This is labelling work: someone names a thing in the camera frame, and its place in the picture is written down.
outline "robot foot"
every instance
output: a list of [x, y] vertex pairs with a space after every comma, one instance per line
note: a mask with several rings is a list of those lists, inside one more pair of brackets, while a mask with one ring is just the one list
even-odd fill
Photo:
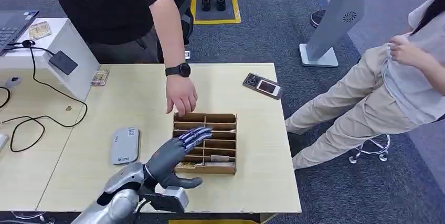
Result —
[[203, 9], [203, 12], [210, 11], [210, 0], [203, 0], [202, 9]]
[[216, 2], [216, 9], [220, 12], [223, 12], [226, 10], [226, 0], [218, 0]]

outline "speaker grille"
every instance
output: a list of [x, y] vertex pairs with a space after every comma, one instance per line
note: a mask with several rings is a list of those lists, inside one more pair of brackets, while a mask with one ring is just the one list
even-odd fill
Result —
[[352, 22], [355, 20], [356, 17], [357, 17], [356, 12], [348, 12], [343, 16], [343, 22], [345, 23]]

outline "smartphone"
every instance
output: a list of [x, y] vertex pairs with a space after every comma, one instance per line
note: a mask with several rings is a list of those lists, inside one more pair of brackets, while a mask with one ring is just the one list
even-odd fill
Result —
[[243, 86], [279, 100], [283, 95], [283, 87], [254, 73], [249, 73], [242, 83]]

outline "card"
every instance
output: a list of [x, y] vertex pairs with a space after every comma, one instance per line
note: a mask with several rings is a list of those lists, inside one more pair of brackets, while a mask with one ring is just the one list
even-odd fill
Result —
[[29, 38], [31, 40], [38, 40], [51, 35], [51, 28], [48, 22], [40, 22], [29, 27]]
[[108, 74], [110, 71], [108, 69], [98, 70], [91, 81], [92, 86], [104, 86], [108, 79]]

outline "laptop keyboard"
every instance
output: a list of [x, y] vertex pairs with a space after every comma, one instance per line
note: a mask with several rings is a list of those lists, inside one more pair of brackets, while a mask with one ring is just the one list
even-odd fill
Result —
[[11, 43], [17, 30], [17, 27], [0, 27], [0, 50]]

